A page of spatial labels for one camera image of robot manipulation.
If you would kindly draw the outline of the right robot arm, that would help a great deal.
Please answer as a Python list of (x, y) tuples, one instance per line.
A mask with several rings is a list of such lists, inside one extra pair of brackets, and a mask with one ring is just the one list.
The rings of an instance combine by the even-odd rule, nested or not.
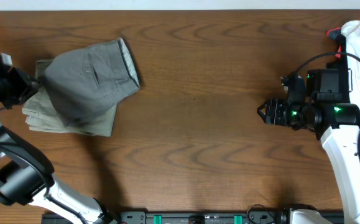
[(335, 173), (345, 223), (360, 223), (360, 85), (349, 69), (309, 70), (281, 78), (286, 97), (257, 108), (266, 124), (315, 134)]

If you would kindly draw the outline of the grey shorts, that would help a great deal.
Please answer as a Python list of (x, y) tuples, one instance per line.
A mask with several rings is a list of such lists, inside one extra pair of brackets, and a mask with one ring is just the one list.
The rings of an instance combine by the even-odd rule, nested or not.
[(103, 114), (141, 88), (122, 38), (56, 56), (40, 81), (57, 113), (69, 123)]

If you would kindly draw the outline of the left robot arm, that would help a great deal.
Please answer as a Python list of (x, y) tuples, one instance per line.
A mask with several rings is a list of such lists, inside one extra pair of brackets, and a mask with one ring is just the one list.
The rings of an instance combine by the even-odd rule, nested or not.
[[(5, 109), (21, 105), (37, 93), (39, 84), (22, 70), (0, 65), (0, 103)], [(47, 157), (0, 122), (0, 203), (33, 205), (71, 223), (119, 223), (95, 198), (63, 183)]]

